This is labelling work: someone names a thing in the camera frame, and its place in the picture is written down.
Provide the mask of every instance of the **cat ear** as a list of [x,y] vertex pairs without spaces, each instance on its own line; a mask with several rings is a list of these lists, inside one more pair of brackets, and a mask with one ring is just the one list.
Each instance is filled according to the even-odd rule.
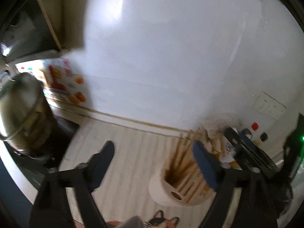
[[176,227],[179,223],[179,217],[173,217],[170,221],[174,224],[174,227]]
[[158,210],[154,216],[154,218],[163,218],[164,217],[164,212],[162,210]]

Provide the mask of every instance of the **baseboard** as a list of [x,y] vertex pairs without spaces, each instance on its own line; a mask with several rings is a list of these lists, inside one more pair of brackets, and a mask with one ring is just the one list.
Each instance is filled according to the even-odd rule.
[[55,101],[47,98],[49,105],[63,109],[78,115],[87,116],[93,119],[97,119],[104,122],[118,124],[124,127],[138,129],[142,131],[148,131],[151,133],[157,133],[167,136],[180,136],[180,134],[187,134],[187,130],[182,130],[178,128],[171,128],[161,125],[150,124],[146,122],[136,121],[128,118],[123,118],[119,116],[114,116],[102,112],[98,112],[95,110],[90,110],[78,105],[67,104],[61,101]]

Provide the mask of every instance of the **wooden floor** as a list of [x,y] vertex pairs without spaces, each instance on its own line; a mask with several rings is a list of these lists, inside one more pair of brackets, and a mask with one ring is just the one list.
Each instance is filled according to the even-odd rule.
[[[154,202],[148,191],[151,175],[168,157],[175,139],[84,118],[60,170],[72,169],[81,162],[87,162],[107,140],[112,140],[116,147],[115,156],[100,188],[93,192],[104,219],[124,221],[139,215],[149,220],[157,210],[162,209],[166,218],[180,217],[178,227],[196,228],[208,211],[213,196],[199,206],[169,208]],[[73,217],[82,222],[71,189],[67,192]]]

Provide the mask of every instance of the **calico cat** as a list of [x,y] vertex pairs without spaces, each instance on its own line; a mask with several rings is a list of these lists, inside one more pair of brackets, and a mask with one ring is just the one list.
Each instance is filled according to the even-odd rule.
[[145,222],[145,227],[157,227],[157,228],[176,228],[179,223],[178,217],[173,217],[172,219],[164,218],[164,212],[158,210],[152,219]]

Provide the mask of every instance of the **wall socket panel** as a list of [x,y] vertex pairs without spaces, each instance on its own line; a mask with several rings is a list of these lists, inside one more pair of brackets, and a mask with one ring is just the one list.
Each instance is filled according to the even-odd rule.
[[285,106],[274,100],[266,93],[262,93],[256,99],[252,108],[257,112],[268,115],[274,119],[279,119],[286,111]]

